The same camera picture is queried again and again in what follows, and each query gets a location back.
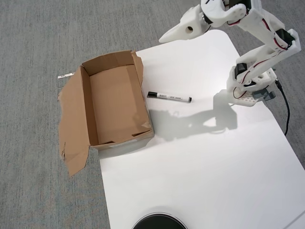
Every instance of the box flap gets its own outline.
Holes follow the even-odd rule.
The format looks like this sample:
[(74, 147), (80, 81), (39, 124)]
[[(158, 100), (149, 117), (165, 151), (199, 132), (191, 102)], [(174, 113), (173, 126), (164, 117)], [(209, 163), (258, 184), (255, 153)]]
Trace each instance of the box flap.
[(112, 68), (133, 64), (131, 51), (113, 52), (82, 63), (89, 76)]
[(140, 85), (143, 82), (143, 63), (141, 57), (138, 57), (135, 51), (132, 51), (132, 58), (134, 62), (135, 69), (137, 70)]
[(58, 99), (61, 104), (60, 153), (72, 176), (85, 167), (90, 145), (81, 68), (64, 86)]

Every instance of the gray carpet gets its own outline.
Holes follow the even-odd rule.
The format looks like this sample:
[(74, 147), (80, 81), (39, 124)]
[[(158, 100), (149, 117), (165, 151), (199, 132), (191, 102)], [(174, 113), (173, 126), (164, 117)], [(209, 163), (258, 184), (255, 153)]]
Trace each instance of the gray carpet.
[[(199, 0), (0, 1), (0, 228), (103, 228), (109, 220), (98, 152), (73, 178), (58, 152), (57, 76), (83, 61), (118, 50), (142, 50), (179, 22)], [(302, 0), (264, 0), (266, 10), (299, 32)], [(240, 54), (260, 42), (223, 26)], [(287, 136), (305, 165), (304, 52), (276, 66), (291, 106)], [(267, 103), (285, 128), (279, 93)]]

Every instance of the black circular lid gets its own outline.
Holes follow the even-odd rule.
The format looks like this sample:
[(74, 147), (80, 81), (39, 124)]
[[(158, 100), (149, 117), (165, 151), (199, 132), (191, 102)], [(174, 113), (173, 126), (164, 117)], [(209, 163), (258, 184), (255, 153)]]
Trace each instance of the black circular lid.
[(141, 219), (133, 229), (187, 229), (182, 222), (165, 213), (155, 213)]

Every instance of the white label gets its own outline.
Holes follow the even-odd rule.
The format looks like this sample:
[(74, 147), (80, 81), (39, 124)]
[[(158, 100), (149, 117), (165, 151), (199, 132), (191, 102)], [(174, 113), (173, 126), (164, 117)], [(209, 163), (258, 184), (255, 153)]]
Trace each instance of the white label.
[(136, 142), (137, 139), (133, 139), (133, 140), (130, 140), (130, 141), (127, 141), (127, 142), (123, 142), (123, 143), (119, 143), (117, 145), (113, 145), (113, 146), (109, 146), (111, 148), (115, 148), (115, 147), (118, 147), (118, 146), (122, 146), (122, 145), (125, 145), (125, 144), (128, 144), (128, 143), (131, 143), (131, 142)]
[(166, 95), (166, 94), (161, 94), (161, 93), (158, 93), (157, 97), (161, 98), (161, 99), (170, 99), (170, 100), (176, 100), (176, 101), (181, 101), (181, 102), (189, 102), (189, 98)]

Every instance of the cardboard box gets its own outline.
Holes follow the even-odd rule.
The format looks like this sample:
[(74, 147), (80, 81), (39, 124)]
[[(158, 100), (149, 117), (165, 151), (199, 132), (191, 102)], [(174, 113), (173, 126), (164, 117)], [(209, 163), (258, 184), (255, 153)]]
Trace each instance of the cardboard box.
[(89, 147), (104, 150), (154, 136), (142, 95), (143, 64), (135, 52), (84, 62), (59, 94), (60, 153), (69, 175), (86, 165)]

